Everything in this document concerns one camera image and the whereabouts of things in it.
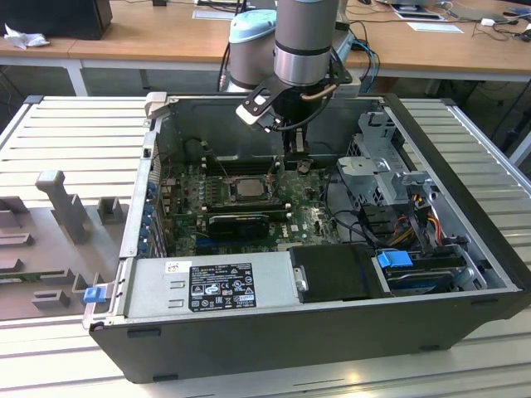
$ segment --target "green circuit board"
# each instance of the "green circuit board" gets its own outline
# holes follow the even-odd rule
[[[281,168],[276,175],[231,176],[233,185],[240,181],[262,178],[270,188],[271,201],[290,204],[288,211],[241,211],[235,206],[234,213],[264,214],[270,216],[269,235],[253,241],[215,241],[207,234],[207,223],[215,216],[216,204],[232,204],[235,201],[227,188],[226,177],[209,177],[200,167],[189,166],[174,176],[167,187],[165,206],[166,231],[169,254],[175,256],[225,255],[287,250],[293,245],[323,245],[339,243],[324,209],[322,193],[325,175],[319,170],[307,174],[286,171]]]

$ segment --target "tissue paper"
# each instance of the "tissue paper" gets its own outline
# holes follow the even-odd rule
[[[9,41],[12,46],[26,50],[28,47],[45,46],[50,44],[41,33],[21,33],[14,31],[7,24],[5,25],[7,34],[3,38]]]

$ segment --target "blue cable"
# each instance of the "blue cable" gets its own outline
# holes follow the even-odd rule
[[[371,79],[371,82],[367,86],[367,89],[365,89],[365,93],[368,93],[370,91],[370,89],[373,87],[374,81],[376,80],[376,74],[377,74],[376,56],[374,55],[374,52],[371,49],[369,49],[367,46],[365,46],[362,42],[355,41],[355,43],[358,44],[358,46],[362,47],[365,50],[367,55],[371,58],[371,63],[373,64],[373,73],[372,73],[373,77]]]

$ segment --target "white paper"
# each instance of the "white paper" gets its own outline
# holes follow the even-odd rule
[[[408,22],[407,25],[417,32],[464,33],[456,25],[448,25],[445,23]]]
[[[11,29],[7,24],[6,34],[3,38],[9,41],[12,46],[26,50],[28,47],[46,46],[50,44],[41,33],[22,33]]]
[[[192,13],[192,18],[232,21],[232,18],[234,18],[235,15],[236,14],[234,12],[194,10],[194,12]]]

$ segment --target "white table frame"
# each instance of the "white table frame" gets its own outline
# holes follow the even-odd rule
[[[218,70],[219,64],[212,62],[181,62],[181,61],[136,61],[136,60],[94,60],[79,58],[48,58],[32,56],[0,56],[0,65],[13,66],[51,66],[65,68],[70,77],[76,95],[87,96],[87,89],[82,70],[85,68],[137,69],[137,70]],[[354,75],[361,75],[363,68],[350,69]],[[409,77],[417,79],[441,80],[487,80],[487,81],[518,81],[527,82],[527,75],[511,75],[475,72],[437,72],[432,70],[391,70],[381,69],[380,76]]]

